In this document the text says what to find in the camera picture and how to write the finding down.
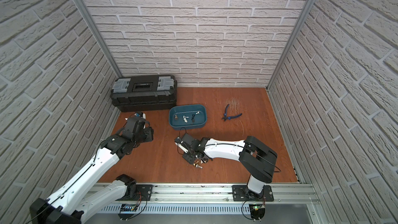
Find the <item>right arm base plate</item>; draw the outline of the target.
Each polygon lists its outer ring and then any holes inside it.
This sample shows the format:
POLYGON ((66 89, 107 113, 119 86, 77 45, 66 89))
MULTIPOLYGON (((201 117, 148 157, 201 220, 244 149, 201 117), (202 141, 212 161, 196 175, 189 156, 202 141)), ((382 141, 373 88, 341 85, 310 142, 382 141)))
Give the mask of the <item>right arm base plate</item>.
POLYGON ((250 191, 247 185, 232 185, 233 200, 235 202, 244 201, 265 201, 273 202, 274 195, 271 186, 264 185, 262 191, 257 194, 254 191, 250 191))

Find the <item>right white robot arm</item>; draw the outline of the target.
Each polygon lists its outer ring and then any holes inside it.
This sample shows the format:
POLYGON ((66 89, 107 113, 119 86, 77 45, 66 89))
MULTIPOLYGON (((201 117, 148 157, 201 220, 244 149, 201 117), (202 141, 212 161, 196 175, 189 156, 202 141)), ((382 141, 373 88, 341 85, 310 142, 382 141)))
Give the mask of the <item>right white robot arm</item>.
POLYGON ((275 173, 280 172, 276 166, 277 153, 253 136, 240 141, 219 141, 211 138, 198 140, 186 133, 177 137, 175 144, 183 151, 183 159, 196 168, 203 168, 203 163, 215 158, 240 162, 250 173, 247 192, 256 196, 263 194, 264 186, 272 182, 275 173))

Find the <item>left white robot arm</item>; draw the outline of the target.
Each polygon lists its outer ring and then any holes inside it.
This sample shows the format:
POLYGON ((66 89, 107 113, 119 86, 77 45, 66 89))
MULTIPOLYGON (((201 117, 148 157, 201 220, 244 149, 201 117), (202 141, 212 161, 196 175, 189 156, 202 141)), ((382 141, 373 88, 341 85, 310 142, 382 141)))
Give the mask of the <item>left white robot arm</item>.
POLYGON ((141 201, 136 180, 122 174, 94 195, 86 194, 124 156, 140 144, 153 140, 153 128, 143 112, 131 115, 114 135, 100 141, 97 151, 82 169, 46 199, 30 206, 32 224, 83 224, 116 200, 141 201))

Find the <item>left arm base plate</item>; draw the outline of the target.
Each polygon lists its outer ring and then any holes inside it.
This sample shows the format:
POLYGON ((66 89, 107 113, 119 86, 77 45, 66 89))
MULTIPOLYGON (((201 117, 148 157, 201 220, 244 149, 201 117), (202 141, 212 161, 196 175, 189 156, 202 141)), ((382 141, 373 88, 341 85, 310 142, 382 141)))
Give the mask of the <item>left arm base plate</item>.
POLYGON ((141 199, 150 201, 152 189, 153 185, 150 184, 130 184, 127 186, 126 193, 121 200, 138 201, 141 199))

